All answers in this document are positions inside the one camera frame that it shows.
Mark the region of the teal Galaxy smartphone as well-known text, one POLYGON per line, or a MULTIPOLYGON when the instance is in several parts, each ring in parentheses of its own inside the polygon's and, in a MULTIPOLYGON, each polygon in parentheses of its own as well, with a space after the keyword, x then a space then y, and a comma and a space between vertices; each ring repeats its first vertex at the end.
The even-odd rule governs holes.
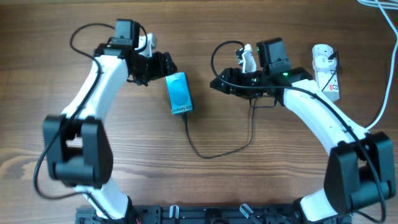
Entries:
POLYGON ((172 114, 193 111, 192 97, 185 72, 177 72, 165 77, 172 114))

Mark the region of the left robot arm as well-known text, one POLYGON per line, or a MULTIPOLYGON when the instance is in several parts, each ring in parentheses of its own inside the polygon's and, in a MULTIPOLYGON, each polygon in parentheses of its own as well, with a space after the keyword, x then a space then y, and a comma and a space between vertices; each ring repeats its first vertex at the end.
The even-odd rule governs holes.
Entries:
POLYGON ((104 130, 104 120, 121 86, 147 86, 152 80, 177 72, 168 52, 152 52, 149 38, 141 39, 140 23, 118 19, 115 33, 89 55, 90 74, 75 99, 59 116, 43 122, 44 150, 33 174, 35 192, 47 200, 84 195, 100 223, 142 223, 130 197, 118 188, 111 174, 113 153, 104 130), (73 187, 72 193, 47 195, 39 189, 39 171, 47 161, 49 176, 73 187))

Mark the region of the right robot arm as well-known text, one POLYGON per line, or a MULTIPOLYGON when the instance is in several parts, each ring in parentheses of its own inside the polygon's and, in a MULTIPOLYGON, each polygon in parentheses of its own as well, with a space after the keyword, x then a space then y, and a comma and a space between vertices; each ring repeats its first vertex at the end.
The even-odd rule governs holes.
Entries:
POLYGON ((291 221, 321 223, 396 195, 392 141, 385 133, 370 133, 349 119, 319 89, 306 69, 292 68, 279 37, 258 42, 258 62, 251 46, 236 51, 238 67, 215 75, 210 86, 248 100, 268 95, 295 113, 318 138, 328 154, 323 187, 296 200, 291 221))

